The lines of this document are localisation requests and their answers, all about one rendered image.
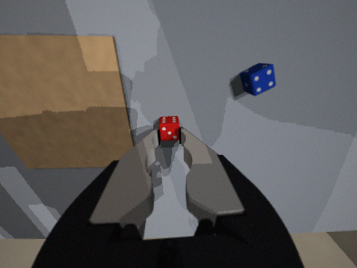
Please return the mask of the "red die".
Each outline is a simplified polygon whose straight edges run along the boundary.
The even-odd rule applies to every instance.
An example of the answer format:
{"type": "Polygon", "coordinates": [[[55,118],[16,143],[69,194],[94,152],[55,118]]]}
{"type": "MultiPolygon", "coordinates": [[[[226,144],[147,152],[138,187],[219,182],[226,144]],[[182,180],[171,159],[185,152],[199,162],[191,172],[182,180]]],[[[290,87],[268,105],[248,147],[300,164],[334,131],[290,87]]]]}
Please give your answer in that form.
{"type": "Polygon", "coordinates": [[[160,117],[159,118],[160,140],[179,140],[179,117],[160,117]]]}

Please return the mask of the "blue die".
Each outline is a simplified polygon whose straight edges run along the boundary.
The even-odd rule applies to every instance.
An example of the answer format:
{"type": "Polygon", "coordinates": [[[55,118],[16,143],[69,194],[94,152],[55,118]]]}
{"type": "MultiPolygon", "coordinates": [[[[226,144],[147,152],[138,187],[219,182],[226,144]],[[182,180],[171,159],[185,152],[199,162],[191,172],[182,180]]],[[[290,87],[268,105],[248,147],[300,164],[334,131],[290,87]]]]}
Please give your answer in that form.
{"type": "Polygon", "coordinates": [[[258,95],[275,87],[274,65],[258,63],[251,68],[240,72],[240,78],[245,92],[258,95]]]}

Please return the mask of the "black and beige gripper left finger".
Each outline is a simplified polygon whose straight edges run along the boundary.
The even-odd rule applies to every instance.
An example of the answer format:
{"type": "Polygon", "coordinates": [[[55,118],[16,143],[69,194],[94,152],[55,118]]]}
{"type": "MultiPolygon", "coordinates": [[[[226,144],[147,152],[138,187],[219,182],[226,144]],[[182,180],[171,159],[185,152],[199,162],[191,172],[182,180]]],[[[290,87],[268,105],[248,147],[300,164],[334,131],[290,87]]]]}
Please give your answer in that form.
{"type": "Polygon", "coordinates": [[[143,240],[154,209],[151,169],[159,145],[156,128],[113,160],[65,210],[31,268],[71,268],[93,251],[119,242],[127,224],[135,224],[143,240]]]}

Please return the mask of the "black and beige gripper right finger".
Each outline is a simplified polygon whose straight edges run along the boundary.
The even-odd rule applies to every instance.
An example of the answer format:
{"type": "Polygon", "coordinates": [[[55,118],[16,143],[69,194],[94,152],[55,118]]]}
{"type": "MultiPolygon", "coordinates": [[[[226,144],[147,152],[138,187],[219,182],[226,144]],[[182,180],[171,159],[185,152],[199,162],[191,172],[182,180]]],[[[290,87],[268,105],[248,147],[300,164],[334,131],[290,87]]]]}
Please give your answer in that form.
{"type": "Polygon", "coordinates": [[[179,144],[189,167],[187,210],[198,222],[210,219],[215,235],[249,245],[275,268],[304,268],[281,217],[244,174],[183,127],[179,128],[179,144]]]}

